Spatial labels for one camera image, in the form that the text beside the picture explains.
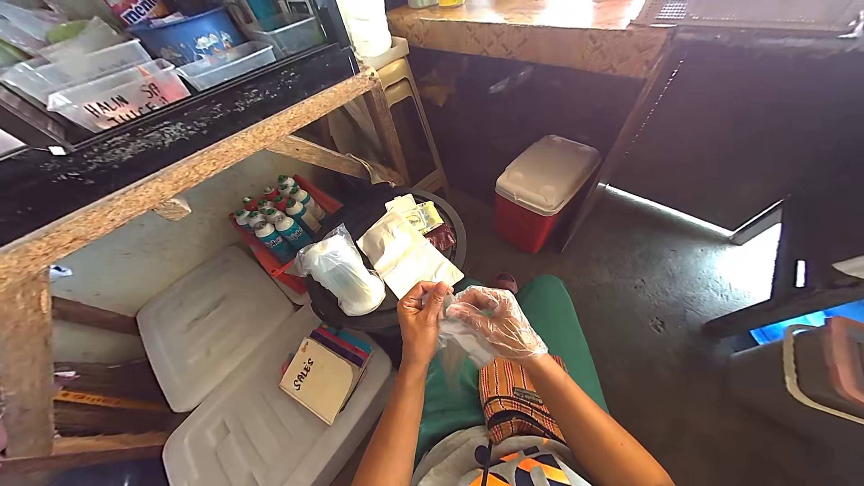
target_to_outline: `white lid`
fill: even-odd
[[[162,460],[172,486],[330,484],[384,409],[391,363],[363,336],[366,370],[327,426],[279,388],[283,362],[320,323],[300,309],[171,434]]]
[[[293,313],[270,275],[229,246],[147,302],[137,320],[165,398],[187,412]]]
[[[543,216],[557,214],[591,176],[597,149],[547,135],[516,157],[495,183],[495,192]]]

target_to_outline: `black countertop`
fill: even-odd
[[[0,246],[357,72],[351,49],[331,44],[105,131],[69,155],[28,149],[6,157],[0,160]]]

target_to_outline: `plastic glove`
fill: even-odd
[[[502,358],[516,360],[549,352],[510,291],[471,285],[447,307],[447,316],[477,329]]]

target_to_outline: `red cooler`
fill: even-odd
[[[495,229],[520,250],[537,253],[599,161],[594,147],[557,135],[541,138],[495,183]]]

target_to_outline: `lap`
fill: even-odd
[[[482,284],[464,278],[454,285],[454,289],[462,291],[469,285]],[[550,353],[561,356],[570,377],[598,405],[607,409],[588,343],[582,334],[570,294],[561,279],[551,275],[534,278],[519,290],[516,299],[531,327],[546,342]],[[477,377],[477,368],[469,360],[464,360],[459,375],[448,380],[440,354],[435,356],[426,379],[417,461],[448,434],[485,423]]]

